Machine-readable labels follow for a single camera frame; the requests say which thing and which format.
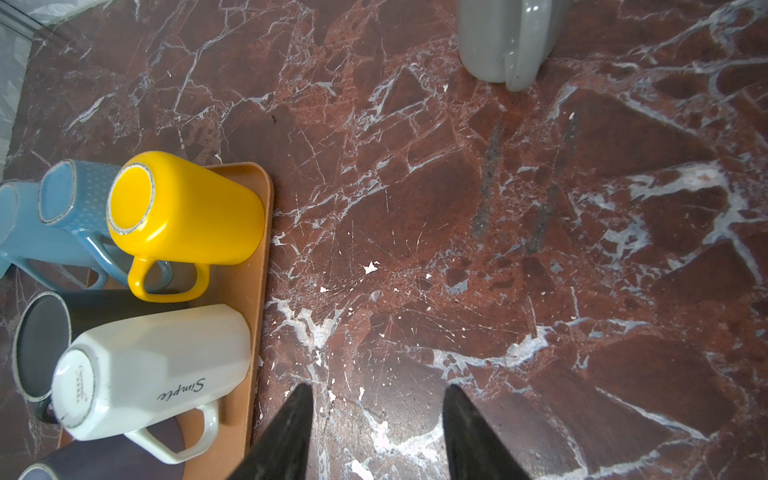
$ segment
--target blue mug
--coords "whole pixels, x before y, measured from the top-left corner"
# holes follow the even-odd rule
[[[102,269],[128,286],[128,273],[120,263],[130,266],[131,257],[112,243],[107,228],[107,198],[120,169],[80,160],[57,163],[40,181],[39,210],[43,224],[74,235]],[[155,287],[159,290],[170,283],[174,271],[169,262],[157,265],[162,274]]]
[[[60,289],[29,260],[58,265],[88,266],[98,273],[90,289],[100,289],[107,273],[72,235],[40,221],[35,182],[8,182],[0,187],[0,275],[13,263],[50,290]]]

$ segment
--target brown tray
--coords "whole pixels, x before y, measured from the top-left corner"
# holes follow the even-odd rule
[[[206,168],[256,192],[264,203],[266,228],[259,247],[248,260],[233,266],[212,266],[208,290],[202,297],[190,302],[192,306],[226,303],[242,313],[250,326],[253,361],[245,380],[221,401],[219,435],[216,441],[207,452],[185,463],[182,480],[226,478],[240,464],[250,447],[272,226],[272,180],[262,167],[253,163],[241,163]],[[179,266],[180,264],[174,264],[174,281],[171,286],[186,290],[194,282],[194,268],[180,269]],[[124,287],[110,279],[108,288]],[[184,447],[188,448],[197,443],[203,432],[202,412],[191,410],[178,415],[176,420],[184,437]],[[62,429],[59,447],[70,442],[72,438]]]

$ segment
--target gray mug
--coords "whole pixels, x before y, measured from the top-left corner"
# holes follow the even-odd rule
[[[176,419],[149,427],[170,448],[184,449]],[[184,464],[166,465],[125,435],[72,442],[27,467],[18,480],[181,480]]]

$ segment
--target gray mug handle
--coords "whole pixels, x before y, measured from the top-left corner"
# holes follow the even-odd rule
[[[18,268],[24,270],[29,276],[35,279],[38,283],[40,283],[42,286],[49,290],[62,290],[60,286],[57,286],[55,283],[51,282],[47,278],[45,278],[42,273],[38,272],[27,259],[21,258],[21,257],[14,257],[12,255],[8,255],[6,252],[0,253],[7,261],[13,263]],[[91,286],[81,286],[85,290],[101,290],[104,288],[104,285],[107,283],[108,275],[105,271],[103,271],[101,268],[95,267],[93,269],[96,273],[98,273],[98,278],[96,279],[96,283],[94,283]]]
[[[551,16],[552,0],[522,0],[517,48],[504,57],[507,90],[525,90],[536,80],[547,48]]]
[[[72,234],[77,237],[80,244],[88,251],[88,253],[96,259],[101,268],[112,275],[115,280],[128,286],[128,272],[123,270],[107,251],[107,248],[104,246],[103,237],[99,232],[86,228],[78,228],[77,230],[73,230]],[[153,287],[152,291],[162,290],[174,279],[174,269],[170,265],[170,262],[159,261],[157,262],[157,266],[160,267],[161,272],[160,285]]]

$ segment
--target faceted white mug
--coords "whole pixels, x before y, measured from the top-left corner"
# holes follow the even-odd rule
[[[250,330],[230,307],[137,316],[82,333],[56,364],[51,397],[77,440],[124,434],[162,462],[205,453],[219,430],[219,400],[245,379]],[[146,427],[191,409],[204,414],[196,445],[172,452]]]

